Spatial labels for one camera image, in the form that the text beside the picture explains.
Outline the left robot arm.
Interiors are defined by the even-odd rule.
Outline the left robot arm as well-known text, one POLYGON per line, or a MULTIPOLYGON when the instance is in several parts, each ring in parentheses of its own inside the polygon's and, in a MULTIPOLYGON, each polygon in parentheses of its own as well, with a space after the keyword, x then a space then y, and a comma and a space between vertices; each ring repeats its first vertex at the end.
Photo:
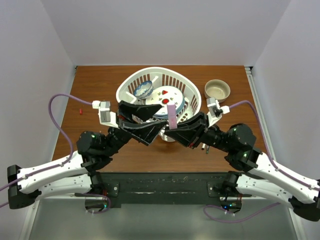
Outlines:
POLYGON ((87 130, 80 134, 77 150, 65 157, 29 168, 9 166, 6 188, 10 209, 22 209, 59 194, 101 195, 105 187, 98 170, 131 139, 149 146, 167 125, 166 120, 149 121, 162 109, 160 104, 121 101, 117 112, 110 110, 108 101, 95 100, 90 106, 98 111, 100 124, 108 127, 107 134, 87 130))

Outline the pink highlighter pen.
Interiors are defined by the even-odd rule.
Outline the pink highlighter pen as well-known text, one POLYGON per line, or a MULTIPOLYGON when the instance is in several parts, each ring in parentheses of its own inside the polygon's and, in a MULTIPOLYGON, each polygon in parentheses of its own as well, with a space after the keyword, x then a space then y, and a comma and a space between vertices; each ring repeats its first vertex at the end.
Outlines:
POLYGON ((168 126, 170 130, 176 129, 178 127, 177 124, 177 113, 176 113, 176 105, 168 103, 167 105, 167 115, 168 115, 168 126))

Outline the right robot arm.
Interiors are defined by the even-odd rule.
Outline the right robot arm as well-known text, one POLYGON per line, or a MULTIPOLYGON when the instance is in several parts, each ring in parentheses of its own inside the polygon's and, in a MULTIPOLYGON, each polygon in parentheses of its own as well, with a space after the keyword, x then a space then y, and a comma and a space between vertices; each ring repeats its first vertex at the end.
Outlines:
POLYGON ((225 197, 254 195, 276 201, 293 209, 303 219, 320 220, 320 182, 302 176, 255 147, 256 137, 243 123, 232 125, 226 132, 217 122, 222 110, 214 114, 199 112, 179 123, 177 128, 166 127, 165 135, 181 145, 196 148, 205 144, 225 152, 225 160, 234 168, 214 190, 225 197))

